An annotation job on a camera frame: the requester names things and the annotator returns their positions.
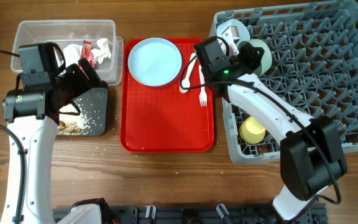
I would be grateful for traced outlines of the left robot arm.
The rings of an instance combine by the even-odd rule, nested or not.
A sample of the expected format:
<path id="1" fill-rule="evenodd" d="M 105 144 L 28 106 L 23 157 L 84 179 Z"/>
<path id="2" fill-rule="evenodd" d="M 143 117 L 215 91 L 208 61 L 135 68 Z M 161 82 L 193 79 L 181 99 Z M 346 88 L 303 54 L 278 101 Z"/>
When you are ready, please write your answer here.
<path id="1" fill-rule="evenodd" d="M 107 93 L 87 59 L 66 64 L 54 42 L 19 47 L 22 73 L 2 102 L 10 142 L 9 171 L 1 223 L 54 223 L 52 151 L 61 108 L 95 91 Z"/>

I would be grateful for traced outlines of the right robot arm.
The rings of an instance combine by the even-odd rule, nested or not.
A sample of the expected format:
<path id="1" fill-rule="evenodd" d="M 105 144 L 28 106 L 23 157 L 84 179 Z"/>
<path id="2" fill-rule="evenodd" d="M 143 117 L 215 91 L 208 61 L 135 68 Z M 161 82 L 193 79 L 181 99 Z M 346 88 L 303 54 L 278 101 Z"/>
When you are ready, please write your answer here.
<path id="1" fill-rule="evenodd" d="M 337 180 L 347 164 L 337 126 L 326 115 L 297 110 L 260 81 L 272 66 L 268 45 L 260 39 L 229 45 L 212 36 L 193 48 L 214 96 L 243 109 L 279 144 L 284 186 L 272 206 L 281 222 L 295 221 L 316 199 L 341 203 Z"/>

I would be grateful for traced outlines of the light blue plate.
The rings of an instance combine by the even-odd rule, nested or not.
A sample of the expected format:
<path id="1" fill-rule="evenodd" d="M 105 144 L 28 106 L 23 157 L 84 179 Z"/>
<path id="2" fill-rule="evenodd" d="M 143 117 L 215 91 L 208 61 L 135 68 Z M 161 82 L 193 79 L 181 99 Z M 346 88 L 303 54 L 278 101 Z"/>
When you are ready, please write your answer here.
<path id="1" fill-rule="evenodd" d="M 129 52 L 127 66 L 132 77 L 145 86 L 158 87 L 172 82 L 182 66 L 178 47 L 167 39 L 141 40 Z"/>

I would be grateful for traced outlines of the mint green bowl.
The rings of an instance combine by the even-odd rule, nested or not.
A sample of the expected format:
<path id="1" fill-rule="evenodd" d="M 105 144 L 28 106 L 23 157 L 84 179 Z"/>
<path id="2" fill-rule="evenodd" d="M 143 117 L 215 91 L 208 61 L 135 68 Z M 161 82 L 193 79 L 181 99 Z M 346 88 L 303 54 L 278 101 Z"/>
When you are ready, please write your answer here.
<path id="1" fill-rule="evenodd" d="M 268 45 L 260 39 L 250 39 L 240 43 L 240 53 L 246 65 L 258 76 L 262 76 L 272 66 L 272 53 Z"/>

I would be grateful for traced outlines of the yellow plastic cup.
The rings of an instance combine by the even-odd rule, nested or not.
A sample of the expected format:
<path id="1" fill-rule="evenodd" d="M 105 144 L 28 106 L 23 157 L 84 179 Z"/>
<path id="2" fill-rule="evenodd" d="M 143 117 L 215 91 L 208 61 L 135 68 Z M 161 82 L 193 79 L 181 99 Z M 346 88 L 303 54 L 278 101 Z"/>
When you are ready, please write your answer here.
<path id="1" fill-rule="evenodd" d="M 241 138 L 250 144 L 258 144 L 265 137 L 266 129 L 253 117 L 248 117 L 240 126 Z"/>

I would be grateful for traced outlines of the red snack wrapper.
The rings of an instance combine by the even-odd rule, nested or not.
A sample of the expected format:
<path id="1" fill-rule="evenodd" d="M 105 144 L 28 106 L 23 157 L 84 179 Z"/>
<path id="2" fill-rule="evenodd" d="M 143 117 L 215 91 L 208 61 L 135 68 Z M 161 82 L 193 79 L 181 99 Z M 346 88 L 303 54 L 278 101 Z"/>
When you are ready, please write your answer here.
<path id="1" fill-rule="evenodd" d="M 84 40 L 82 43 L 80 60 L 81 59 L 87 59 L 89 64 L 94 68 L 95 65 L 94 55 L 91 51 L 91 42 L 88 40 Z"/>

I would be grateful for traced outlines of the food scraps and rice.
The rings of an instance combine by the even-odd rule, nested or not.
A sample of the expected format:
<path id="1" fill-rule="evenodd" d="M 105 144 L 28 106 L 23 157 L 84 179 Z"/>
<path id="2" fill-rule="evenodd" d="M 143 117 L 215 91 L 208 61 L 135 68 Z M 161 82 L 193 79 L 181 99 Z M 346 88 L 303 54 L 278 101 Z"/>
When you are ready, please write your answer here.
<path id="1" fill-rule="evenodd" d="M 66 105 L 60 109 L 58 135 L 71 136 L 99 136 L 104 133 L 106 123 L 106 110 L 98 109 L 93 103 L 75 103 L 80 110 L 73 105 Z"/>

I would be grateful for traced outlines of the light blue small bowl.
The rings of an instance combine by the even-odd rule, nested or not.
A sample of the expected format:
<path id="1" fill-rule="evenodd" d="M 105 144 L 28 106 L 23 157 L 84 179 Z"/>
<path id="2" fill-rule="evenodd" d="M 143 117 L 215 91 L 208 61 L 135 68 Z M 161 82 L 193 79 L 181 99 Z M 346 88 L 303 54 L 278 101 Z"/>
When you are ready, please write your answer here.
<path id="1" fill-rule="evenodd" d="M 216 35 L 221 37 L 222 32 L 228 27 L 228 26 L 236 26 L 239 31 L 240 40 L 236 43 L 236 46 L 238 47 L 241 42 L 250 40 L 250 34 L 247 30 L 247 27 L 237 19 L 230 19 L 226 22 L 223 22 L 222 24 L 218 25 L 216 28 Z"/>

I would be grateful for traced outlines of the white plastic spoon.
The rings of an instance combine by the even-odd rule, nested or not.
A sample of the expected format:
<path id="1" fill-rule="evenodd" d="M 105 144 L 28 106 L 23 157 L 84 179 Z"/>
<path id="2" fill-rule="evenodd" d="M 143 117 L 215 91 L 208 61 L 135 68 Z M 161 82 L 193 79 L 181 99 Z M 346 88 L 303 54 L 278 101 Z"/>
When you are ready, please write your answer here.
<path id="1" fill-rule="evenodd" d="M 186 93 L 188 91 L 188 88 L 190 87 L 190 76 L 191 76 L 191 73 L 195 66 L 195 62 L 196 62 L 196 54 L 192 53 L 190 55 L 190 61 L 184 70 L 184 72 L 186 72 L 186 74 L 183 73 L 183 75 L 181 77 L 181 81 L 180 81 L 180 92 L 181 93 Z"/>

